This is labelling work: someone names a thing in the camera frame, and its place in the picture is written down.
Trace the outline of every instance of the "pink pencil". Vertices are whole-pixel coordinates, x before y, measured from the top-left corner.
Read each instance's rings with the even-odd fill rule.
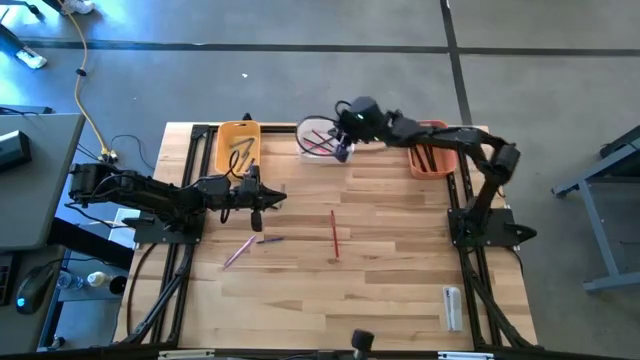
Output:
[[[229,260],[224,262],[224,266],[222,267],[222,270],[228,268],[229,266],[231,266],[231,264],[233,264],[234,261],[236,261],[236,259],[238,258],[238,256],[242,255],[242,253],[247,250],[247,248],[253,244],[253,241],[256,239],[256,236],[252,236],[249,238],[249,240],[247,240],[246,243],[244,243],[244,245],[242,245],[242,247],[240,249],[238,249],[238,251],[236,251],[235,254],[231,255],[231,257],[229,258]]]

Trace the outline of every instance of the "wooden tabletop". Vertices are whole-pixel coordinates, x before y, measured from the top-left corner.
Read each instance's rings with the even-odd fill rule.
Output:
[[[167,124],[156,179],[180,184],[192,125]],[[378,144],[359,145],[346,165],[301,163],[292,134],[263,134],[261,146],[262,181],[275,190],[285,184],[288,199],[282,209],[264,213],[258,239],[285,240],[254,244],[222,271],[224,261],[254,235],[250,212],[232,212],[226,224],[219,223],[219,213],[208,213],[196,247],[180,347],[350,349],[352,331],[361,328],[375,333],[374,350],[473,348],[466,305],[463,332],[448,332],[444,317],[442,288],[464,291],[459,257],[449,240],[444,179],[413,179],[406,150],[382,150]],[[213,174],[213,155],[210,164]],[[477,192],[482,175],[469,164]],[[502,205],[497,198],[494,206]],[[142,266],[132,301],[134,326],[158,296],[167,248],[158,245]],[[136,251],[131,274],[144,249]],[[516,258],[504,249],[486,251],[497,303],[535,343]],[[126,334],[129,286],[126,292],[116,341]],[[489,339],[482,306],[479,312]],[[165,334],[173,303],[168,314]]]

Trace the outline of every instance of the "concrete floor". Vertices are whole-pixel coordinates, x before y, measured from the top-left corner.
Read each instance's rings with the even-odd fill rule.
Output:
[[[91,40],[447,45],[438,0],[96,2],[94,14],[78,18]],[[640,3],[634,0],[449,2],[460,46],[640,47]],[[42,21],[12,9],[3,24],[24,39],[77,40],[67,19],[40,8]],[[49,59],[38,71],[0,54],[0,103],[76,112],[72,91],[82,51],[37,50]],[[85,106],[107,139],[139,136],[151,162],[168,121],[224,121],[245,112],[260,121],[296,121],[308,114],[331,115],[336,100],[363,94],[416,119],[461,123],[445,54],[92,50],[89,56]],[[549,349],[629,358],[640,353],[640,287],[596,295],[583,291],[584,280],[604,271],[586,212],[579,196],[556,200],[549,193],[595,161],[601,144],[638,124],[638,60],[461,58],[473,123],[489,125],[523,154],[507,195],[517,220],[539,231],[521,254],[538,339]],[[135,142],[121,141],[115,147],[123,164],[150,174]],[[98,152],[88,128],[81,142]],[[76,161],[87,159],[77,154]],[[115,209],[95,206],[90,213],[113,218]],[[64,210],[59,216],[84,222]],[[86,346],[94,340],[83,342],[79,328],[68,323],[77,314],[66,311],[59,332]],[[112,319],[95,322],[112,333]]]

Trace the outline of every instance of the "computer mouse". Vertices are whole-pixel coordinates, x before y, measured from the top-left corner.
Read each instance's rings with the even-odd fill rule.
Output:
[[[38,311],[53,279],[53,273],[51,264],[29,270],[16,294],[16,310],[20,314],[30,315]]]

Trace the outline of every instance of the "orange tray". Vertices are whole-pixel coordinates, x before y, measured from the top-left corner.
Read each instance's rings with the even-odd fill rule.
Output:
[[[260,124],[255,121],[229,121],[218,128],[216,135],[216,171],[226,174],[229,171],[229,157],[233,150],[240,152],[240,157],[233,172],[236,175],[244,174],[249,165],[260,165]],[[244,142],[253,138],[253,142]]]
[[[440,128],[448,127],[446,123],[440,120],[424,120],[419,121],[419,123]],[[427,180],[445,177],[455,171],[458,164],[456,152],[453,150],[418,145],[409,148],[407,153],[409,155],[411,175],[416,179]]]

